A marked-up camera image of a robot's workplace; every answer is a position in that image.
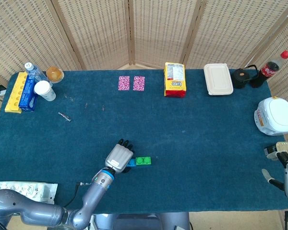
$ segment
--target pink card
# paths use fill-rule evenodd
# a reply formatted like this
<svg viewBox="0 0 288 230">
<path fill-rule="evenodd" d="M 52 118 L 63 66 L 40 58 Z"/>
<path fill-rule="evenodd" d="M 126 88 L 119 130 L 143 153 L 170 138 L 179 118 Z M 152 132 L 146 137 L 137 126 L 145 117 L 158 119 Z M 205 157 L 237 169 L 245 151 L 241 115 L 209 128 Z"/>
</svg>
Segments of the pink card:
<svg viewBox="0 0 288 230">
<path fill-rule="evenodd" d="M 120 76 L 119 77 L 119 90 L 129 90 L 129 76 Z"/>
<path fill-rule="evenodd" d="M 133 79 L 133 90 L 144 91 L 145 77 L 135 76 Z"/>
</svg>

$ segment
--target white rice cooker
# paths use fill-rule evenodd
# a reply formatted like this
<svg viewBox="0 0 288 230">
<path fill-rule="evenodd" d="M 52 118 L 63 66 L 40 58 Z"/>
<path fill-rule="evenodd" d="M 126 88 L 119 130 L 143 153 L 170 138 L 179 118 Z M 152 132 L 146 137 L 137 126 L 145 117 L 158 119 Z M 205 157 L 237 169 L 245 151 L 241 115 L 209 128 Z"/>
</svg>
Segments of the white rice cooker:
<svg viewBox="0 0 288 230">
<path fill-rule="evenodd" d="M 269 97 L 259 102 L 254 112 L 258 129 L 270 136 L 288 133 L 288 102 L 279 97 Z"/>
</svg>

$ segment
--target water bottle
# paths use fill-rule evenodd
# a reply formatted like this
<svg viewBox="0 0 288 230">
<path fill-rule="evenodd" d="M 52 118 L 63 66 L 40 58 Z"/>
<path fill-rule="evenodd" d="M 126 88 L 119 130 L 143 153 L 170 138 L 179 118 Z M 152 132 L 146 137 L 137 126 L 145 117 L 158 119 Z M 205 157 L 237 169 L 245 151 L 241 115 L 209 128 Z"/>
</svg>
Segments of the water bottle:
<svg viewBox="0 0 288 230">
<path fill-rule="evenodd" d="M 28 76 L 32 76 L 35 79 L 35 82 L 48 81 L 50 85 L 52 86 L 52 83 L 45 76 L 45 74 L 39 69 L 38 66 L 33 65 L 31 62 L 27 62 L 25 63 L 24 67 Z"/>
<path fill-rule="evenodd" d="M 260 70 L 258 77 L 250 81 L 250 85 L 253 88 L 260 87 L 267 79 L 272 77 L 277 71 L 279 71 L 288 58 L 288 51 L 285 50 L 279 57 L 276 57 L 268 61 Z"/>
</svg>

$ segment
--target yellow egg tray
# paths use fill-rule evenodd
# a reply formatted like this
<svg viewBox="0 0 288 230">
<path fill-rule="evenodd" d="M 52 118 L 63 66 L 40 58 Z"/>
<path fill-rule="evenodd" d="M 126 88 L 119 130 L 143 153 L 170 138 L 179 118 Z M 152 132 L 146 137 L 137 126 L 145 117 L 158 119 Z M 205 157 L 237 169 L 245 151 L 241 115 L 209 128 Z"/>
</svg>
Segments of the yellow egg tray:
<svg viewBox="0 0 288 230">
<path fill-rule="evenodd" d="M 16 82 L 14 84 L 13 90 L 9 97 L 8 103 L 6 104 L 5 109 L 4 109 L 6 113 L 21 114 L 22 110 L 21 108 L 18 107 L 18 105 L 20 102 L 21 94 L 23 93 L 23 90 L 24 90 L 24 84 L 25 84 L 26 78 L 27 78 L 26 72 L 18 73 Z"/>
</svg>

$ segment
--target coca-cola bottle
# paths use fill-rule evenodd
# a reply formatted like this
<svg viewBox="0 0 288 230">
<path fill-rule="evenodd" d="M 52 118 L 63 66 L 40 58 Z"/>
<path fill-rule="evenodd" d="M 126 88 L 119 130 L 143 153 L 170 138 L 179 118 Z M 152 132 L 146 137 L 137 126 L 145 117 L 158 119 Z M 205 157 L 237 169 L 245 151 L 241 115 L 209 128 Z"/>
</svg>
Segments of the coca-cola bottle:
<svg viewBox="0 0 288 230">
<path fill-rule="evenodd" d="M 258 77 L 250 80 L 250 85 L 253 88 L 260 87 L 267 79 L 272 77 L 277 71 L 279 71 L 284 61 L 288 58 L 288 51 L 285 50 L 279 57 L 276 57 L 268 61 L 262 69 L 259 71 Z"/>
</svg>

